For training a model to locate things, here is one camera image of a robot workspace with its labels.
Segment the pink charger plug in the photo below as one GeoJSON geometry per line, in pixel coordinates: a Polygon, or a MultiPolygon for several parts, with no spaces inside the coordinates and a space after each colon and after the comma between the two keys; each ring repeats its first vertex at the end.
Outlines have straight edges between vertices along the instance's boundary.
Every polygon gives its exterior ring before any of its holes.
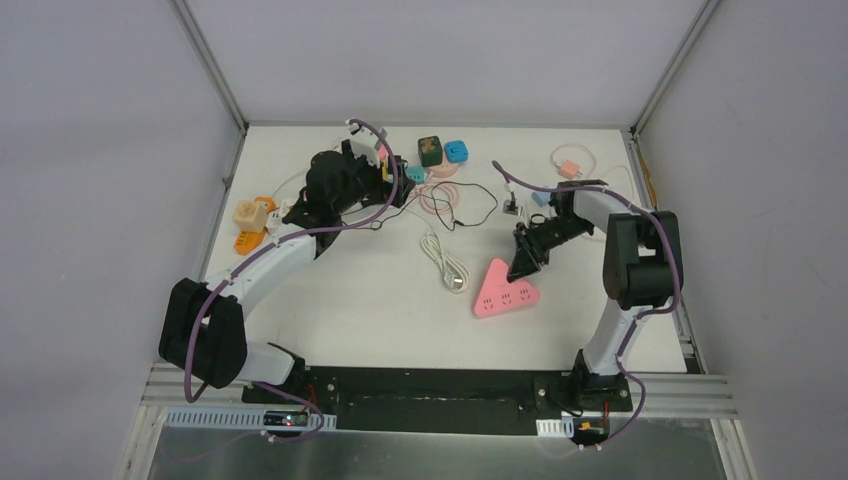
{"type": "Polygon", "coordinates": [[[567,180],[579,180],[582,178],[581,166],[571,160],[564,161],[558,167],[557,173],[567,180]]]}

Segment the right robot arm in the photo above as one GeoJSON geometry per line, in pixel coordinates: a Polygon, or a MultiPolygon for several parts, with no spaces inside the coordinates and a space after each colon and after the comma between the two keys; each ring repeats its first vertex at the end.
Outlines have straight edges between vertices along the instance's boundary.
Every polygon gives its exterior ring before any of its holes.
{"type": "Polygon", "coordinates": [[[552,189],[552,216],[519,223],[513,231],[515,253],[506,279],[515,283],[548,265],[551,251],[583,234],[604,236],[602,284],[607,302],[587,345],[572,368],[540,381],[544,406],[569,414],[609,405],[630,407],[624,363],[645,320],[668,313],[683,286],[676,215],[647,211],[601,180],[566,181],[552,189]]]}

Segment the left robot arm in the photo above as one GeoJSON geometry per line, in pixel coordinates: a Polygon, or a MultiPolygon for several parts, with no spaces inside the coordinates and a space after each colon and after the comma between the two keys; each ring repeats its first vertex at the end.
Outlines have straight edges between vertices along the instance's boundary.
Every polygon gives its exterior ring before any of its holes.
{"type": "Polygon", "coordinates": [[[316,154],[298,199],[267,244],[202,282],[184,278],[172,288],[159,356],[207,386],[262,382],[279,403],[297,402],[305,378],[293,370],[296,355],[248,341],[249,314],[288,276],[329,249],[349,209],[400,207],[414,186],[403,159],[375,167],[349,148],[316,154]]]}

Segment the blue charger plug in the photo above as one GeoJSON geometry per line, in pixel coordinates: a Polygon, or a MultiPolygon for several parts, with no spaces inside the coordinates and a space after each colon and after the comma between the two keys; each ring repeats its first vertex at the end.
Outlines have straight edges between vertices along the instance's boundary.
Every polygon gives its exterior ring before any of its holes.
{"type": "Polygon", "coordinates": [[[539,208],[547,208],[547,207],[549,207],[549,206],[550,206],[551,199],[552,199],[552,196],[553,196],[553,194],[552,194],[552,193],[550,193],[550,192],[546,192],[546,191],[534,191],[534,192],[531,194],[531,198],[532,198],[533,202],[534,202],[534,203],[535,203],[535,204],[536,204],[539,208]]]}

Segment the pink triangular power strip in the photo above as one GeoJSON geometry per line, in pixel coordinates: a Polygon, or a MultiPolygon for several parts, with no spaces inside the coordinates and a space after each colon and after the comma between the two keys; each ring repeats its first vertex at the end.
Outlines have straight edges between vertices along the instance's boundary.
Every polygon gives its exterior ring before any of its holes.
{"type": "Polygon", "coordinates": [[[501,258],[493,258],[486,270],[472,313],[477,318],[488,318],[535,305],[541,298],[539,290],[527,280],[510,282],[509,265],[501,258]]]}

